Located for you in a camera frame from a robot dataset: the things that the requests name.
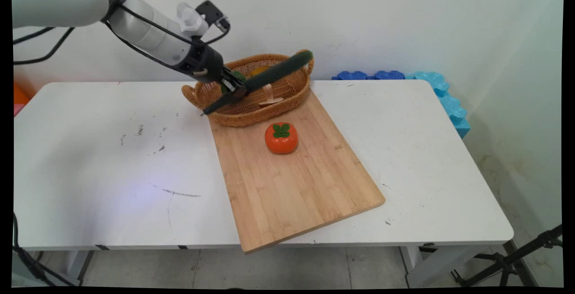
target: scratch mark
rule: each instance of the scratch mark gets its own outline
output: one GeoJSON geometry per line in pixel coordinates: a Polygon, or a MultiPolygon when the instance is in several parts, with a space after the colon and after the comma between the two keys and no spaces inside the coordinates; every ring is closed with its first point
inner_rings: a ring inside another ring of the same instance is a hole
{"type": "MultiPolygon", "coordinates": [[[[156,189],[160,189],[160,188],[158,187],[158,185],[154,185],[154,184],[152,184],[152,183],[150,183],[150,185],[154,186],[156,189]]],[[[194,195],[194,194],[178,193],[178,192],[174,192],[174,191],[172,191],[172,190],[167,190],[167,189],[162,189],[162,190],[163,190],[164,192],[167,192],[167,193],[172,193],[172,197],[173,197],[174,195],[181,195],[181,196],[188,196],[188,197],[200,197],[200,196],[201,196],[201,195],[194,195]]]]}
{"type": "Polygon", "coordinates": [[[172,232],[172,219],[170,218],[170,203],[172,201],[172,198],[174,198],[174,194],[172,194],[172,197],[170,197],[170,200],[168,201],[168,223],[170,224],[170,232],[172,232]]]}

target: orange persimmon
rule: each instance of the orange persimmon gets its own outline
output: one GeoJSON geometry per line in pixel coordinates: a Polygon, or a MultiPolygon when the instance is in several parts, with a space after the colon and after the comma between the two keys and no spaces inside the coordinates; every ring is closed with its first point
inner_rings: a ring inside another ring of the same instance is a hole
{"type": "Polygon", "coordinates": [[[289,153],[297,147],[296,128],[287,122],[274,123],[265,131],[265,145],[273,153],[289,153]]]}

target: power cord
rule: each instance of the power cord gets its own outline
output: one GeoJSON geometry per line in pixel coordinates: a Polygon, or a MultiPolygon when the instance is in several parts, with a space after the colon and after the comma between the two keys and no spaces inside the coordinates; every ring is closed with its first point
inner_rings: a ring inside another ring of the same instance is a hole
{"type": "MultiPolygon", "coordinates": [[[[41,34],[44,34],[50,30],[52,30],[53,28],[47,27],[44,28],[38,32],[35,32],[33,34],[29,34],[28,36],[23,36],[22,38],[16,39],[12,41],[12,46],[19,44],[20,42],[24,42],[26,40],[29,40],[31,38],[35,38],[36,36],[40,36],[41,34]]],[[[52,55],[54,55],[56,53],[56,50],[58,50],[58,48],[60,48],[60,46],[63,44],[64,40],[66,40],[66,38],[68,38],[68,36],[70,35],[70,33],[72,33],[72,30],[74,30],[74,28],[69,28],[64,35],[62,36],[62,38],[60,38],[60,40],[58,40],[58,42],[56,42],[56,45],[54,46],[54,48],[52,48],[52,50],[50,50],[50,52],[43,57],[40,58],[36,58],[36,59],[30,59],[30,60],[23,60],[23,61],[14,61],[13,64],[16,65],[27,65],[27,64],[35,64],[37,62],[41,62],[44,60],[47,60],[48,58],[50,58],[52,55]]]]}
{"type": "Polygon", "coordinates": [[[12,41],[12,46],[13,46],[13,45],[17,45],[17,44],[19,44],[20,42],[24,42],[24,41],[26,41],[26,40],[30,40],[31,38],[36,38],[37,36],[41,36],[42,34],[44,34],[44,33],[48,32],[48,31],[52,30],[53,28],[54,28],[54,27],[43,28],[43,29],[40,30],[40,31],[34,32],[34,33],[29,34],[29,35],[27,35],[27,36],[23,36],[22,38],[18,38],[18,39],[16,39],[16,40],[13,40],[13,41],[12,41]]]}
{"type": "Polygon", "coordinates": [[[45,282],[49,286],[56,286],[53,282],[51,282],[44,272],[51,274],[53,277],[57,278],[59,281],[63,282],[68,286],[75,286],[74,284],[67,281],[64,277],[60,276],[59,274],[55,273],[45,265],[42,265],[39,261],[34,259],[27,251],[22,249],[18,244],[18,219],[16,219],[16,213],[14,214],[13,226],[14,226],[14,244],[12,245],[12,251],[18,254],[18,257],[22,261],[22,263],[28,268],[32,275],[35,278],[45,282]]]}

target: table leg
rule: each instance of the table leg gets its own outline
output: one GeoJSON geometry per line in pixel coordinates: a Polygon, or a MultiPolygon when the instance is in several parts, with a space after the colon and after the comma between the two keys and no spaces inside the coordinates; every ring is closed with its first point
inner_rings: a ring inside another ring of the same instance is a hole
{"type": "MultiPolygon", "coordinates": [[[[449,271],[473,258],[473,256],[483,251],[485,247],[484,245],[446,245],[439,247],[435,253],[415,265],[413,270],[408,271],[406,277],[407,283],[410,288],[429,285],[449,273],[449,271]]],[[[404,252],[415,254],[413,249],[402,248],[402,253],[404,252]]],[[[406,266],[408,265],[408,261],[418,261],[417,258],[412,259],[409,256],[405,257],[406,254],[403,255],[406,266]]]]}

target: bamboo cutting board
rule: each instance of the bamboo cutting board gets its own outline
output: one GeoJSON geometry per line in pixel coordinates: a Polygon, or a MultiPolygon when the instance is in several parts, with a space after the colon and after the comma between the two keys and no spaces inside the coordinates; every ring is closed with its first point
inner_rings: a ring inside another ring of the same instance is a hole
{"type": "Polygon", "coordinates": [[[210,124],[247,254],[385,202],[311,90],[300,106],[270,120],[241,128],[210,124]],[[296,128],[292,153],[265,146],[265,130],[276,122],[296,128]]]}

